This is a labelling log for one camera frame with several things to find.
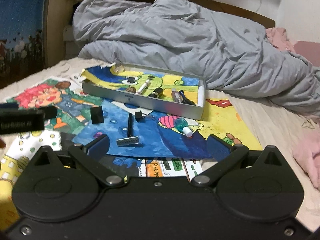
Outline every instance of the marker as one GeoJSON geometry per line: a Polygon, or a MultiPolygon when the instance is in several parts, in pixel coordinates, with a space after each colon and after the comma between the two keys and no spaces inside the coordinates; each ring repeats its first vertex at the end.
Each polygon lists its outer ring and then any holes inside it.
{"type": "Polygon", "coordinates": [[[186,98],[183,90],[180,90],[180,91],[179,91],[179,94],[182,96],[182,99],[183,99],[183,100],[182,100],[182,103],[183,103],[183,104],[193,105],[193,106],[196,105],[193,101],[191,101],[190,99],[186,98]]]}
{"type": "Polygon", "coordinates": [[[150,84],[151,80],[154,78],[154,76],[148,76],[148,79],[146,82],[142,84],[142,86],[138,89],[136,92],[136,95],[141,95],[141,93],[146,89],[146,87],[150,84]]]}

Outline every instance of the small bottle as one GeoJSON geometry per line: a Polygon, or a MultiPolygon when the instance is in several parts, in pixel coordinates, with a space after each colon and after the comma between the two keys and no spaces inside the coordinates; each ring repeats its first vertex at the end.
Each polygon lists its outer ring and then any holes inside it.
{"type": "Polygon", "coordinates": [[[171,91],[172,91],[171,96],[172,96],[173,101],[176,103],[182,103],[182,99],[180,97],[179,92],[174,88],[172,88],[171,91]]]}
{"type": "Polygon", "coordinates": [[[159,98],[162,95],[163,95],[163,89],[156,88],[155,90],[153,90],[153,92],[150,95],[148,95],[148,97],[159,98]]]}

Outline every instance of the black device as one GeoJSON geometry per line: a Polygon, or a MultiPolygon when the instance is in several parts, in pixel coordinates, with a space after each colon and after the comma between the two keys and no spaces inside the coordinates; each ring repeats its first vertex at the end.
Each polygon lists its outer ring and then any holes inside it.
{"type": "Polygon", "coordinates": [[[104,122],[102,106],[91,107],[90,115],[91,115],[91,122],[93,124],[104,122]]]}
{"type": "Polygon", "coordinates": [[[67,151],[42,146],[13,187],[21,218],[8,238],[319,239],[319,230],[311,234],[294,218],[303,188],[275,146],[230,146],[228,157],[191,182],[131,177],[125,183],[88,153],[107,153],[108,144],[103,135],[67,151]]]}
{"type": "Polygon", "coordinates": [[[44,130],[44,121],[57,116],[54,106],[19,110],[16,103],[0,104],[0,135],[44,130]]]}

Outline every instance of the razor head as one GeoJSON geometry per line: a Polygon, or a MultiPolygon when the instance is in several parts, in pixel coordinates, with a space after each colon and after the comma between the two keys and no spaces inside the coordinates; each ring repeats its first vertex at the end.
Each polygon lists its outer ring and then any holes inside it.
{"type": "Polygon", "coordinates": [[[139,143],[139,136],[131,136],[116,140],[118,146],[126,146],[130,144],[139,143]]]}

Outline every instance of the red-haired cartoon girl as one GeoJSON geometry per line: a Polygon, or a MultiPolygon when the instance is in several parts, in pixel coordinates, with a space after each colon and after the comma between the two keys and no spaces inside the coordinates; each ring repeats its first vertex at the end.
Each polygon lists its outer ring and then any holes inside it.
{"type": "MultiPolygon", "coordinates": [[[[70,85],[71,83],[69,81],[59,82],[55,86],[40,84],[36,87],[26,89],[14,99],[18,101],[19,106],[23,108],[53,105],[61,109],[64,113],[67,113],[70,117],[75,117],[79,122],[87,125],[88,120],[82,116],[81,110],[95,105],[72,98],[72,96],[64,90],[70,87],[70,85]]],[[[64,125],[66,124],[62,123],[61,119],[58,118],[54,128],[60,128],[64,125]]]]}

